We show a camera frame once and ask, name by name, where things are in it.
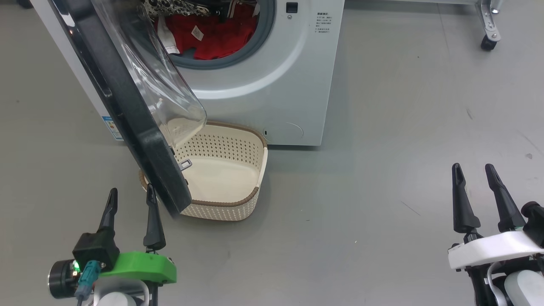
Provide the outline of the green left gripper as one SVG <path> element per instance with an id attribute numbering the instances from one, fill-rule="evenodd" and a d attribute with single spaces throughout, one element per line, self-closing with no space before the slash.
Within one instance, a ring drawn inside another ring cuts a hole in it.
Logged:
<path id="1" fill-rule="evenodd" d="M 155 254 L 167 245 L 158 207 L 157 192 L 152 184 L 147 184 L 146 203 L 148 218 L 143 245 L 146 252 L 122 252 L 114 268 L 101 272 L 99 278 L 119 277 L 152 283 L 176 283 L 177 268 L 167 256 Z M 99 224 L 98 233 L 113 233 L 115 215 L 117 213 L 118 190 L 112 188 L 109 192 L 106 206 Z"/>

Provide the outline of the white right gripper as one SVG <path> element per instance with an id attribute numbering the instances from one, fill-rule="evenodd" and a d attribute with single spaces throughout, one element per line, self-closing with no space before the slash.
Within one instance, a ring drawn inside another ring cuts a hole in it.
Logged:
<path id="1" fill-rule="evenodd" d="M 499 215 L 497 226 L 501 234 L 478 238 L 478 233 L 474 230 L 481 227 L 480 219 L 474 215 L 468 199 L 461 165 L 454 163 L 451 167 L 453 229 L 459 234 L 465 234 L 466 238 L 464 243 L 448 250 L 451 269 L 493 264 L 525 256 L 542 255 L 544 252 L 544 249 L 527 234 L 517 231 L 523 228 L 526 222 L 493 164 L 486 164 L 484 170 L 489 188 L 495 195 Z"/>

